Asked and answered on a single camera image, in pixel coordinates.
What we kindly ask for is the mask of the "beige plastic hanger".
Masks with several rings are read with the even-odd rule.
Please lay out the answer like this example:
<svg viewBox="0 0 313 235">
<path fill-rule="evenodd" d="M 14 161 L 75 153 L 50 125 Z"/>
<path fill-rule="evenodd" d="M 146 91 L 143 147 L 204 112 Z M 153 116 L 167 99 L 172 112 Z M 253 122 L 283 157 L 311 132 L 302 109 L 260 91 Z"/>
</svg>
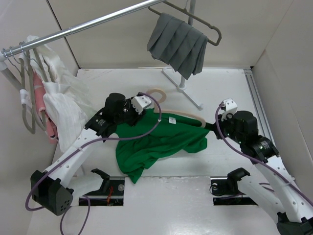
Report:
<svg viewBox="0 0 313 235">
<path fill-rule="evenodd" d="M 149 95 L 152 95 L 153 93 L 158 93 L 161 95 L 161 99 L 158 100 L 157 102 L 159 104 L 163 103 L 166 98 L 167 98 L 167 94 L 165 91 L 161 90 L 161 89 L 149 89 L 146 94 L 149 94 Z M 175 115 L 179 115 L 179 116 L 184 116 L 184 117 L 188 117 L 188 118 L 192 118 L 192 119 L 195 119 L 197 121 L 199 121 L 201 123 L 201 128 L 205 128 L 206 127 L 206 121 L 204 118 L 198 116 L 198 115 L 195 115 L 195 114 L 192 114 L 192 113 L 187 113 L 187 112 L 184 112 L 184 111 L 179 111 L 179 110 L 162 110 L 162 113 L 166 113 L 166 114 L 175 114 Z"/>
</svg>

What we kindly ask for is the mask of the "green t shirt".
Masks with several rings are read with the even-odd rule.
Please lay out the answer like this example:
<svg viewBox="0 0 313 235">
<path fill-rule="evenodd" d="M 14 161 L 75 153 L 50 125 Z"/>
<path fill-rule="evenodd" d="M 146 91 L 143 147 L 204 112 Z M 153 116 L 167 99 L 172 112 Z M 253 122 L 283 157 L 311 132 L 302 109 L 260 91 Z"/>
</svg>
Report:
<svg viewBox="0 0 313 235">
<path fill-rule="evenodd" d="M 118 167 L 133 183 L 158 159 L 181 150 L 198 153 L 207 148 L 210 128 L 203 128 L 200 121 L 162 113 L 162 121 L 155 126 L 157 119 L 158 114 L 149 109 L 136 126 L 124 123 L 115 132 L 122 139 L 115 149 Z"/>
</svg>

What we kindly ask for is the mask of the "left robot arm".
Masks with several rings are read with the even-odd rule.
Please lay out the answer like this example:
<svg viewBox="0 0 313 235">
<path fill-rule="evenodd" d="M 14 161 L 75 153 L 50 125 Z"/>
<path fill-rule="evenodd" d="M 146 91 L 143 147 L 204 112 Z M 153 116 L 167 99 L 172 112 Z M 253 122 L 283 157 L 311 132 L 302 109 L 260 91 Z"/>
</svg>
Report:
<svg viewBox="0 0 313 235">
<path fill-rule="evenodd" d="M 72 146 L 43 172 L 37 170 L 31 175 L 26 209 L 32 210 L 29 201 L 34 200 L 41 208 L 60 216 L 78 198 L 93 191 L 106 193 L 109 189 L 108 174 L 96 168 L 87 175 L 76 177 L 76 171 L 101 143 L 113 139 L 111 135 L 119 125 L 135 126 L 151 104 L 151 99 L 144 93 L 131 98 L 111 93 L 105 106 L 86 123 Z"/>
</svg>

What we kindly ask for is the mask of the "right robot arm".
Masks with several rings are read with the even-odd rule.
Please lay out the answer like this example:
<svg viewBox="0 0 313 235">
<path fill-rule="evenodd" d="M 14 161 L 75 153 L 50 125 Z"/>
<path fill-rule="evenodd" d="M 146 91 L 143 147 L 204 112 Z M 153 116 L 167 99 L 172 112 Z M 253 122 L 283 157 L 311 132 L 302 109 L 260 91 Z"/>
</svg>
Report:
<svg viewBox="0 0 313 235">
<path fill-rule="evenodd" d="M 260 135 L 256 117 L 249 111 L 215 113 L 214 133 L 217 139 L 235 141 L 236 153 L 249 159 L 267 182 L 257 182 L 251 173 L 238 168 L 224 178 L 211 180 L 211 193 L 220 199 L 240 194 L 248 196 L 274 221 L 281 235 L 313 233 L 313 202 L 296 185 L 287 172 L 273 142 Z"/>
</svg>

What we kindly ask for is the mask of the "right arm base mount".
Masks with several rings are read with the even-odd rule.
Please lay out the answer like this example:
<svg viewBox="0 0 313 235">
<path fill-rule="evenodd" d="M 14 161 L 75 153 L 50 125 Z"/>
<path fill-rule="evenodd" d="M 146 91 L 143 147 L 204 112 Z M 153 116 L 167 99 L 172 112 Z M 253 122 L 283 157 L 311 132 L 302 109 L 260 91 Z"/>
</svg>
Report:
<svg viewBox="0 0 313 235">
<path fill-rule="evenodd" d="M 251 198 L 243 194 L 238 189 L 238 182 L 243 177 L 250 176 L 250 173 L 245 169 L 238 168 L 227 176 L 213 176 L 210 177 L 210 193 L 213 195 L 214 206 L 256 206 Z"/>
</svg>

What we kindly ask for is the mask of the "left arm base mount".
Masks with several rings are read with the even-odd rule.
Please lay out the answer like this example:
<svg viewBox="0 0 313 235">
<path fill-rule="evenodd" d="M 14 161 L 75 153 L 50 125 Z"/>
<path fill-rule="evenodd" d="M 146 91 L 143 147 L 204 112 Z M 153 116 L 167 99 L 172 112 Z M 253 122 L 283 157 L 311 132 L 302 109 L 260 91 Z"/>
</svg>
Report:
<svg viewBox="0 0 313 235">
<path fill-rule="evenodd" d="M 103 207 L 123 206 L 125 177 L 111 177 L 97 168 L 91 172 L 102 178 L 102 184 L 100 189 L 87 193 L 90 205 Z"/>
</svg>

